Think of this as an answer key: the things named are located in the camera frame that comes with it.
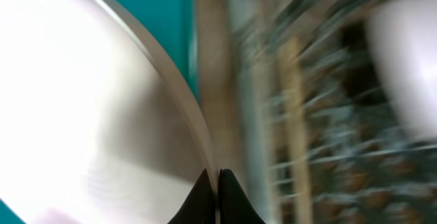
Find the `pink bowl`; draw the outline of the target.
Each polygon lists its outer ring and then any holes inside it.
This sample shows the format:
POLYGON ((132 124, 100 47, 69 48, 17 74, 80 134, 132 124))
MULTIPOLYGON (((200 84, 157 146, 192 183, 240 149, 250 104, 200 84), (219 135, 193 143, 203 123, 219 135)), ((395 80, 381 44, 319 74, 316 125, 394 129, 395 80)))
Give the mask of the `pink bowl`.
POLYGON ((366 22, 374 66, 414 141, 436 140, 436 0, 388 0, 366 22))

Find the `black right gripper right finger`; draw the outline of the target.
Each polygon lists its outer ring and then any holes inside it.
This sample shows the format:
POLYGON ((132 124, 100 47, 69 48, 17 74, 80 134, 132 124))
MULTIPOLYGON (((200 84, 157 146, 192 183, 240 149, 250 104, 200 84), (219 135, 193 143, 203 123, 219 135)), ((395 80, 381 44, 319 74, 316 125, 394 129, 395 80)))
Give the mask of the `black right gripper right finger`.
POLYGON ((265 224, 230 169, 219 173, 218 207, 221 224, 265 224))

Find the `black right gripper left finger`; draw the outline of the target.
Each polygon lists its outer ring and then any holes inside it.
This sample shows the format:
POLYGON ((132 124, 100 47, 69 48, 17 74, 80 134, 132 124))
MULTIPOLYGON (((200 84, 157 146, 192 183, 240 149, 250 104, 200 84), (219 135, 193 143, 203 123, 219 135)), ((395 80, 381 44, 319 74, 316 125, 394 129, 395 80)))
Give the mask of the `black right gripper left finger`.
POLYGON ((210 179, 204 169, 169 224, 215 224, 215 203, 210 179))

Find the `wooden chopstick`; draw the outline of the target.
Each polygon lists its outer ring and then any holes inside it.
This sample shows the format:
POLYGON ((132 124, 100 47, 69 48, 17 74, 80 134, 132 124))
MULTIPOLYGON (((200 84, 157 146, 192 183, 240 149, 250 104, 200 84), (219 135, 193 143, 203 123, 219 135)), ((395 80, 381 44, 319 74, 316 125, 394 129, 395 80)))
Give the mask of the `wooden chopstick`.
POLYGON ((307 160, 307 131, 303 101, 302 79, 298 63, 300 42, 296 37, 279 48, 279 71, 287 113, 288 150, 292 162, 294 205, 297 224, 312 224, 311 181, 307 160))

